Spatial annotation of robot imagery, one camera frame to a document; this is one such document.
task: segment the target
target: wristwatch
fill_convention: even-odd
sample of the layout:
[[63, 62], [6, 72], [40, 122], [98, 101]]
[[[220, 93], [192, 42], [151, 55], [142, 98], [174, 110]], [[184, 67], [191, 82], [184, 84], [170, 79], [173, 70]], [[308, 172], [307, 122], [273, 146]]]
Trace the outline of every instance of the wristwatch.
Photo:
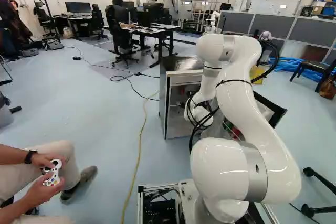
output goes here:
[[35, 150], [29, 150], [26, 158], [25, 158], [25, 164], [30, 165], [32, 163], [32, 156], [37, 153]]

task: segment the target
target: human hand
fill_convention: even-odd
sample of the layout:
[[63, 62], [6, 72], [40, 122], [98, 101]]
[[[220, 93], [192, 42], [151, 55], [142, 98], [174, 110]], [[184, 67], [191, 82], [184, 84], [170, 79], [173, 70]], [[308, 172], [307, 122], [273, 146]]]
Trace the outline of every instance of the human hand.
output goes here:
[[31, 157], [31, 163], [39, 168], [42, 167], [48, 167], [50, 169], [53, 169], [55, 166], [50, 162], [53, 159], [60, 159], [62, 161], [62, 166], [66, 164], [65, 158], [61, 155], [57, 154], [40, 154], [35, 153]]
[[26, 195], [22, 198], [30, 208], [37, 207], [61, 192], [64, 186], [64, 178], [60, 178], [60, 182], [55, 186], [44, 186], [42, 183], [48, 180], [52, 176], [52, 173], [47, 173], [38, 178], [30, 187]]

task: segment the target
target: floor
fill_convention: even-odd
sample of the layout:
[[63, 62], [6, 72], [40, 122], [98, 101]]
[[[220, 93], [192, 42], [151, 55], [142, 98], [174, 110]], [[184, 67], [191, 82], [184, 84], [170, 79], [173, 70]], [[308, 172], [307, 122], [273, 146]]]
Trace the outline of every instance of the floor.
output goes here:
[[[197, 38], [176, 34], [175, 38], [196, 41]], [[90, 63], [110, 62], [112, 53], [97, 43], [64, 40], [67, 47], [77, 47]], [[180, 56], [194, 55], [195, 46], [175, 43]], [[80, 168], [97, 165], [99, 174], [89, 190], [71, 205], [58, 197], [41, 206], [44, 215], [66, 215], [81, 223], [118, 223], [127, 196], [138, 151], [138, 137], [144, 120], [143, 99], [126, 81], [111, 82], [117, 70], [90, 66], [73, 61], [79, 51], [65, 48], [41, 51], [38, 56], [12, 62], [14, 82], [1, 86], [23, 110], [15, 114], [15, 122], [0, 130], [0, 143], [28, 147], [54, 140], [71, 140]], [[150, 56], [148, 64], [154, 61]], [[159, 76], [159, 67], [143, 73]], [[264, 84], [254, 89], [272, 102], [288, 109], [276, 127], [300, 168], [311, 166], [332, 182], [336, 147], [336, 102], [315, 93], [315, 83], [306, 79], [289, 82], [290, 73], [272, 73]], [[149, 96], [159, 88], [159, 80], [131, 77], [134, 87]], [[158, 103], [149, 101], [148, 120], [142, 138], [142, 157], [135, 184], [174, 183], [190, 178], [188, 139], [164, 140], [158, 118]], [[302, 178], [302, 191], [294, 204], [308, 203], [314, 207], [336, 205], [316, 179]], [[126, 213], [126, 223], [136, 223], [136, 194], [133, 190]], [[313, 223], [288, 204], [273, 206], [279, 222]], [[315, 217], [321, 223], [335, 223], [333, 214]]]

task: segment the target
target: game controller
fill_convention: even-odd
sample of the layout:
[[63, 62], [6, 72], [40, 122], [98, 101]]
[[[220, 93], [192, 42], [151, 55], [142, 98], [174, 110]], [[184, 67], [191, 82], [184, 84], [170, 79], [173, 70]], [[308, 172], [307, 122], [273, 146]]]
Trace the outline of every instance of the game controller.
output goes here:
[[59, 159], [53, 159], [50, 161], [55, 167], [53, 169], [50, 169], [49, 167], [44, 167], [43, 168], [43, 173], [49, 173], [52, 172], [53, 176], [50, 177], [48, 180], [45, 180], [43, 182], [44, 186], [54, 186], [58, 184], [61, 180], [58, 177], [58, 171], [62, 168], [62, 161]]

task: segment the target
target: trash bin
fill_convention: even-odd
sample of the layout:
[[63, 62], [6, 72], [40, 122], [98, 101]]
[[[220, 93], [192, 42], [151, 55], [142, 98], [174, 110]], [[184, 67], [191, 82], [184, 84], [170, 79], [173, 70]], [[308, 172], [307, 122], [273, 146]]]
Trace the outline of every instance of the trash bin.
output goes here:
[[11, 124], [14, 120], [12, 113], [9, 111], [11, 101], [0, 92], [0, 129]]

